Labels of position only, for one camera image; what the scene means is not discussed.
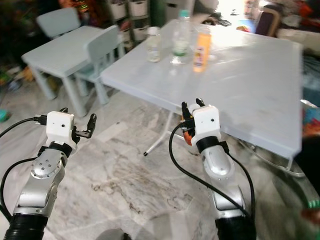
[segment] white child chair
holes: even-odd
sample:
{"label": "white child chair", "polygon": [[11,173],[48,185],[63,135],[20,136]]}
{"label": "white child chair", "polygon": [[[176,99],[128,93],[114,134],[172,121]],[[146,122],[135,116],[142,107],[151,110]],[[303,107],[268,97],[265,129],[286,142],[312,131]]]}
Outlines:
{"label": "white child chair", "polygon": [[109,102],[100,73],[115,62],[115,49],[118,51],[119,58],[125,55],[123,42],[119,39],[119,28],[113,25],[84,46],[90,64],[74,74],[81,96],[89,94],[86,83],[89,81],[94,83],[100,103],[103,105]]}
{"label": "white child chair", "polygon": [[54,39],[62,34],[80,27],[77,10],[74,7],[67,7],[40,15],[36,22],[44,34]]}

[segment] black cable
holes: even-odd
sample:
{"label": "black cable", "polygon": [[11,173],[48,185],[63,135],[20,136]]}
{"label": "black cable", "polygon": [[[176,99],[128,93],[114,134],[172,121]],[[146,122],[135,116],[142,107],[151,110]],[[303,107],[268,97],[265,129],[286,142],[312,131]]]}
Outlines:
{"label": "black cable", "polygon": [[24,120],[21,120],[15,124],[13,124],[12,126],[8,127],[6,130],[4,130],[3,132],[0,133],[0,138],[5,135],[7,132],[9,132],[10,130],[12,130],[13,128],[15,128],[16,126],[20,125],[20,124],[23,124],[23,123],[26,123],[26,122],[29,122],[29,121],[37,121],[38,118],[37,117],[31,117],[31,118],[27,118],[27,119],[24,119]]}
{"label": "black cable", "polygon": [[10,212],[8,211],[8,208],[6,206],[6,203],[5,203],[5,198],[4,198],[4,189],[5,189],[5,182],[6,182],[6,179],[7,179],[7,176],[9,174],[9,172],[17,165],[19,164],[23,164],[23,163],[26,163],[26,162],[30,162],[30,161],[33,161],[35,160],[36,157],[33,157],[33,158],[28,158],[28,159],[25,159],[25,160],[21,160],[21,161],[17,161],[16,163],[12,164],[4,173],[3,175],[3,178],[1,180],[1,186],[0,186],[0,203],[1,203],[1,206],[2,206],[2,210],[1,212],[3,213],[3,215],[5,216],[5,218],[10,222],[12,216],[10,214]]}
{"label": "black cable", "polygon": [[245,168],[245,166],[242,165],[241,162],[239,162],[237,159],[235,159],[229,152],[227,152],[226,154],[228,154],[228,156],[230,158],[232,158],[233,161],[235,161],[244,171],[246,178],[248,179],[249,185],[250,185],[250,194],[251,194],[251,218],[252,221],[255,221],[255,217],[256,217],[256,197],[255,197],[255,189],[254,189],[254,184],[252,182],[252,179],[250,177],[249,172],[247,171],[247,169]]}
{"label": "black cable", "polygon": [[221,195],[222,197],[224,197],[225,199],[227,199],[229,202],[231,202],[233,205],[235,205],[248,219],[252,219],[250,214],[242,207],[240,206],[238,203],[236,203],[231,197],[229,197],[228,195],[224,194],[222,191],[220,191],[219,189],[217,189],[216,187],[212,186],[211,184],[207,183],[206,181],[202,180],[201,178],[193,175],[192,173],[188,172],[187,170],[185,170],[184,168],[182,168],[176,161],[174,154],[172,152],[172,141],[174,139],[174,135],[176,133],[176,131],[181,128],[183,126],[183,123],[180,123],[178,126],[176,126],[171,135],[170,135],[170,139],[169,139],[169,154],[171,157],[171,160],[173,162],[173,164],[184,174],[188,175],[189,177],[191,177],[192,179],[198,181],[199,183],[205,185],[207,188],[211,189],[212,191],[216,192],[217,194]]}

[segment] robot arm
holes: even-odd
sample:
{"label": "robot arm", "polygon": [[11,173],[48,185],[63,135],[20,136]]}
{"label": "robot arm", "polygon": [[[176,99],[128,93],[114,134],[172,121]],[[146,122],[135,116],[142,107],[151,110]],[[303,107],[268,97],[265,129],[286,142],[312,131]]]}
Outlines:
{"label": "robot arm", "polygon": [[[219,110],[197,98],[190,108],[182,103],[182,115],[182,131],[191,135],[191,144],[201,154],[206,181],[246,209],[243,193],[235,180],[235,163],[225,152],[226,143],[220,142]],[[211,189],[208,193],[220,240],[255,239],[253,222],[238,207]]]}
{"label": "robot arm", "polygon": [[92,114],[87,130],[78,131],[74,115],[52,111],[38,116],[46,125],[47,145],[32,162],[30,176],[23,187],[13,211],[5,240],[41,240],[53,210],[59,183],[65,176],[68,157],[77,150],[80,137],[91,138],[97,116]]}

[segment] white table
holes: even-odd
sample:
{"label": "white table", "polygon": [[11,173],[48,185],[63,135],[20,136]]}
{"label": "white table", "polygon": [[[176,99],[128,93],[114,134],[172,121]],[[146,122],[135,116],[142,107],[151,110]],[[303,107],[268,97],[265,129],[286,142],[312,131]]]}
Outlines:
{"label": "white table", "polygon": [[82,100],[70,75],[88,64],[84,45],[101,32],[102,29],[100,28],[82,26],[22,56],[23,61],[32,70],[37,83],[48,99],[54,99],[56,94],[47,84],[47,80],[42,75],[42,72],[62,79],[79,117],[85,116],[87,111],[82,104]]}
{"label": "white table", "polygon": [[[301,148],[300,45],[211,27],[216,59],[196,73],[191,62],[170,63],[174,26],[171,21],[161,29],[160,62],[147,61],[143,42],[104,70],[102,81],[176,113],[183,101],[190,105],[202,98],[219,109],[223,132],[291,159]],[[192,46],[199,27],[194,26]]]}

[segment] tile floor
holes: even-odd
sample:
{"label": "tile floor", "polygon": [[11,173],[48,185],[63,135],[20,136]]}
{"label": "tile floor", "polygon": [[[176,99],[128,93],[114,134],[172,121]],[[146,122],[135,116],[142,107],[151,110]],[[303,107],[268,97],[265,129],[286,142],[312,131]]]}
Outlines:
{"label": "tile floor", "polygon": [[[104,106],[99,105],[94,92],[83,99],[90,113],[97,114],[97,126],[93,138],[82,139],[77,153],[68,160],[44,239],[94,240],[105,230],[122,228],[134,240],[217,240],[207,190],[176,169],[169,157],[168,140],[143,156],[159,136],[168,112],[116,90],[110,90],[109,95],[110,103]],[[34,82],[25,83],[0,104],[12,113],[0,124],[0,131],[34,114],[63,107],[73,112],[63,87],[58,97],[49,101]],[[89,115],[76,118],[75,124],[84,129],[88,119]],[[259,239],[315,239],[315,229],[300,217],[306,202],[317,197],[309,181],[270,168],[236,139],[224,137],[232,154],[251,174]],[[45,128],[33,123],[24,123],[2,137],[0,178],[14,162],[35,156],[45,140]],[[203,177],[202,162],[194,149],[175,139],[173,151],[187,170]],[[273,158],[271,153],[260,151]],[[29,171],[30,164],[25,163],[8,176],[4,196],[10,211]],[[239,169],[236,178],[249,204],[249,185]],[[7,227],[0,216],[0,238]]]}

